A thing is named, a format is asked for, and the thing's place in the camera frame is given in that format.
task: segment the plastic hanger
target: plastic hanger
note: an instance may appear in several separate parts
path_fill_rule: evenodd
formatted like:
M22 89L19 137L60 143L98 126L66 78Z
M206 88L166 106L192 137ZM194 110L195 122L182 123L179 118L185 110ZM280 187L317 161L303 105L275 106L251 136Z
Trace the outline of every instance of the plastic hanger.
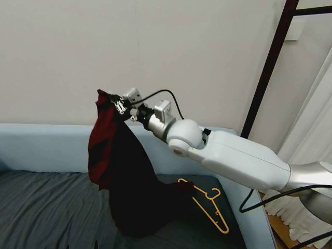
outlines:
M181 181L183 181L183 182L188 182L187 180L185 180L185 179L183 179L183 178L180 178L180 179L178 179L177 181L178 181L178 182L181 182ZM202 192L208 200L212 201L214 207L216 208L216 212L215 212L215 214L218 215L218 216L221 218L221 220L222 220L222 222L223 222L223 224L224 224L226 230L222 230L222 229L221 229L221 227L218 225L218 221L215 221L215 220L211 217L211 215L205 210L205 208L203 208L203 206L202 206L202 205L196 200L195 197L192 198L192 199L194 200L194 202L195 202L195 203L201 208L201 210L207 215L207 217L210 219L210 221L211 221L211 222L212 222L212 223L218 228L218 230L219 230L221 233L223 233L223 234L227 234L227 233L229 232L229 228L228 228L228 226L227 226L227 224L226 224L226 222L225 222L225 219L223 218L221 212L219 211L219 208L217 207L216 203L214 202L214 199L216 199L218 196L220 196L220 194L221 194L221 193L220 193L220 190L217 189L217 188L212 188L212 190L217 191L217 194L216 194L215 196L213 196L213 197L209 197L207 192L205 192L204 190L200 189L200 188L197 187L196 185L194 185L194 188L197 189L198 191Z

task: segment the red cloth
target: red cloth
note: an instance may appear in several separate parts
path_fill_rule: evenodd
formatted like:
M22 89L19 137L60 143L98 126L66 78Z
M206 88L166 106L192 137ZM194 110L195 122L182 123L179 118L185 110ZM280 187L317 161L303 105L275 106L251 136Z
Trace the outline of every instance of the red cloth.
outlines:
M109 100L98 90L98 119L91 132L89 177L99 189L109 190L113 220L124 234L145 236L191 206L193 183L164 184L139 140Z

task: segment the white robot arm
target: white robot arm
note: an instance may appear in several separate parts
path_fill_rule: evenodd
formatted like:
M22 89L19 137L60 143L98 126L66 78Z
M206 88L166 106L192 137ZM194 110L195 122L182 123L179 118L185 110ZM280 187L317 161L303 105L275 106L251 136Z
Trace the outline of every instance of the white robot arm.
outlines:
M253 189L280 192L315 184L332 185L329 163L288 165L264 145L225 131L201 128L189 119L176 121L167 100L149 108L135 88L122 98L123 101L115 102L120 113L128 109L132 121L141 122L176 155L200 162L206 169L234 182ZM296 195L310 212L332 224L331 188L315 188Z

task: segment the gray bedsheet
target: gray bedsheet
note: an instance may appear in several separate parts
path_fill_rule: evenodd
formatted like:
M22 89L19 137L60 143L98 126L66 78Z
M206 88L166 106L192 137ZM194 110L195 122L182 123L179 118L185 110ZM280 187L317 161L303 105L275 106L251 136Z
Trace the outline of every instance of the gray bedsheet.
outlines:
M185 178L206 190L222 190L219 181L210 176L158 178L165 183ZM214 212L204 196L197 195L197 199ZM98 191L86 173L2 172L0 248L94 248L96 240L99 249L245 248L225 194L217 199L230 227L227 235L218 232L193 203L191 219L173 221L152 236L135 239L116 229L109 213L108 191Z

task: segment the black metal frame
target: black metal frame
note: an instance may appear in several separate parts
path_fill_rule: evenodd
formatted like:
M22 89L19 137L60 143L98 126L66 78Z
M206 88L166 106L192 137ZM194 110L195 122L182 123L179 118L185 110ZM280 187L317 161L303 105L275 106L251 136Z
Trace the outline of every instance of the black metal frame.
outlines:
M299 0L286 0L284 9L278 23L278 27L275 31L269 53L263 67L263 71L260 75L258 85L249 108L247 118L242 129L241 137L244 137L245 139L249 137L251 128L258 113L259 106L264 97L264 93L270 81L273 69L275 67L276 61L280 54L282 45L285 41L285 37L293 17L332 13L332 6L296 9L298 2Z

